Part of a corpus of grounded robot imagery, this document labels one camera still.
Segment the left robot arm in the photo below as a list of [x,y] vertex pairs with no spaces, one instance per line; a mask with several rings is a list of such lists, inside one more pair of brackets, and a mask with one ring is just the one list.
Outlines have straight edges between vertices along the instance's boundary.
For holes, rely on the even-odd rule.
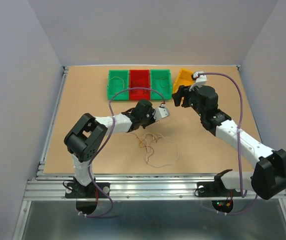
[[103,140],[109,140],[115,133],[129,133],[140,127],[146,128],[169,115],[164,103],[154,108],[152,103],[145,99],[117,115],[97,117],[89,113],[83,114],[64,138],[64,144],[73,157],[78,193],[88,197],[94,192],[91,165],[100,147],[105,144]]

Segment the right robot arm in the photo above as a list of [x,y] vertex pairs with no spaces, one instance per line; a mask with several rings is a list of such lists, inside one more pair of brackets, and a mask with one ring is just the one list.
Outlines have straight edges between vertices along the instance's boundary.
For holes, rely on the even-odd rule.
[[213,87],[190,89],[181,85],[172,98],[177,107],[191,107],[200,116],[205,130],[236,149],[238,156],[244,157],[254,168],[253,172],[227,169],[216,174],[213,181],[200,183],[199,197],[218,197],[230,190],[244,190],[269,200],[286,189],[286,151],[274,150],[241,130],[219,109]]

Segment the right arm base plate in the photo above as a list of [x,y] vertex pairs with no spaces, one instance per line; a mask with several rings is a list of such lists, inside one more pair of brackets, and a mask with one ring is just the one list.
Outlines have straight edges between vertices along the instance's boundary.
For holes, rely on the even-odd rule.
[[240,197],[235,189],[227,189],[221,182],[201,181],[197,183],[194,195],[199,198]]

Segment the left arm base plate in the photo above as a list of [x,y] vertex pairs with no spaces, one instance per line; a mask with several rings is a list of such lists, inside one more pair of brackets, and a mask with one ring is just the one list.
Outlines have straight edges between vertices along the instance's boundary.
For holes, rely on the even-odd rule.
[[106,199],[107,197],[93,184],[83,186],[77,181],[64,181],[65,198],[67,199]]

